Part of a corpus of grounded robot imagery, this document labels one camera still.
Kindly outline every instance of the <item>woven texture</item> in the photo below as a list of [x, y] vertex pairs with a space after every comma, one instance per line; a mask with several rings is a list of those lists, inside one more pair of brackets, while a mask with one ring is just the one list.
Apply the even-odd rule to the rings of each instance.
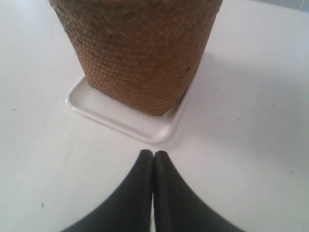
[[185, 93], [222, 0], [50, 0], [90, 86], [161, 116]]

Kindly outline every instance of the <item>basket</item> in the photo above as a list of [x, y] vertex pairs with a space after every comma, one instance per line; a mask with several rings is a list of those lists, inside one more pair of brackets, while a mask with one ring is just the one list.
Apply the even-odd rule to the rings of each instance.
[[161, 116], [190, 86], [222, 0], [49, 0], [90, 86]]

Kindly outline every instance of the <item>white floor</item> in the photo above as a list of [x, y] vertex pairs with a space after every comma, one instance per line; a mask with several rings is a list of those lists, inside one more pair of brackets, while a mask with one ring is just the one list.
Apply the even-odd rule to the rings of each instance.
[[258, 1], [309, 12], [309, 0], [258, 0]]

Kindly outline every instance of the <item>floor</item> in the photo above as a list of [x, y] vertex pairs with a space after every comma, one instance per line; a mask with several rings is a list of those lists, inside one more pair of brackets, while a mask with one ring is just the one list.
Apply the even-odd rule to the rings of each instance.
[[309, 12], [309, 0], [258, 0], [258, 1]]

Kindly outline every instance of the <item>white tray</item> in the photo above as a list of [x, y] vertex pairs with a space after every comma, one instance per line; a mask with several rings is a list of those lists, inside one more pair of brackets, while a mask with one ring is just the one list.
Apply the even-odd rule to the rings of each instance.
[[187, 94], [161, 117], [150, 116], [104, 95], [82, 77], [68, 92], [67, 105], [74, 111], [148, 143], [160, 143], [175, 130]]

